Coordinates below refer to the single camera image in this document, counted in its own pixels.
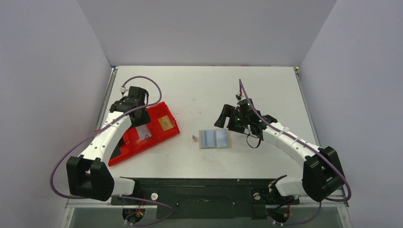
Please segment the silver VIP credit card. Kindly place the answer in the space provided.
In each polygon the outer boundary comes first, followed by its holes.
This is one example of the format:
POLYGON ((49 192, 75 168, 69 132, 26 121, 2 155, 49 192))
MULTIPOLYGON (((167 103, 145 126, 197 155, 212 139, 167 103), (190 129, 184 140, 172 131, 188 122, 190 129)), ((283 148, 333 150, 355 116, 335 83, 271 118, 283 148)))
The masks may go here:
POLYGON ((141 141, 144 141, 152 136, 152 134, 146 124, 138 126, 135 129, 136 129, 139 139, 141 141))

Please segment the beige card holder wallet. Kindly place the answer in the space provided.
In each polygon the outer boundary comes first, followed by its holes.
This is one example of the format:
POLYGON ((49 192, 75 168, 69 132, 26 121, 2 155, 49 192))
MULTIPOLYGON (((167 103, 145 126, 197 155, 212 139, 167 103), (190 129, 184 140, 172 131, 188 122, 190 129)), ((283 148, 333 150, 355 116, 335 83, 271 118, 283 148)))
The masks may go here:
POLYGON ((194 142, 200 149, 227 149, 232 147, 230 132, 226 129, 199 130, 198 135, 193 135, 194 142))

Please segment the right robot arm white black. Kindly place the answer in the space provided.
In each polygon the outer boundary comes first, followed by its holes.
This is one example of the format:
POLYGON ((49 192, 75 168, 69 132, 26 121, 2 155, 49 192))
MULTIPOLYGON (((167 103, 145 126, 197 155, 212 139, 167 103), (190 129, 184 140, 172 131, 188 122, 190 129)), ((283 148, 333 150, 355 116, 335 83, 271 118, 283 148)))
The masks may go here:
POLYGON ((272 202, 284 203, 294 196, 306 195, 316 202, 331 200, 333 192, 345 185, 344 172, 337 152, 332 147, 321 148, 308 143, 284 127, 270 115, 253 110, 253 102, 243 99, 237 106, 225 104, 215 126, 229 131, 246 130, 291 157, 302 168, 302 176, 282 175, 268 185, 272 202))

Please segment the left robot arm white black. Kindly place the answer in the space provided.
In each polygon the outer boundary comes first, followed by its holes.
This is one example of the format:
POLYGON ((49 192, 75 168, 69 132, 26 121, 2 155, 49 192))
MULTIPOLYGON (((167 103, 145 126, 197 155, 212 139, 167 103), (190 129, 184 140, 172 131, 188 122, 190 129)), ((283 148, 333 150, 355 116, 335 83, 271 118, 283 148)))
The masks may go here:
POLYGON ((145 108, 148 91, 132 86, 127 96, 115 101, 92 142, 77 156, 66 163, 70 194, 76 197, 106 201, 112 196, 123 195, 129 204, 141 200, 142 191, 129 178, 113 177, 109 171, 112 154, 123 144, 126 131, 149 123, 145 108))

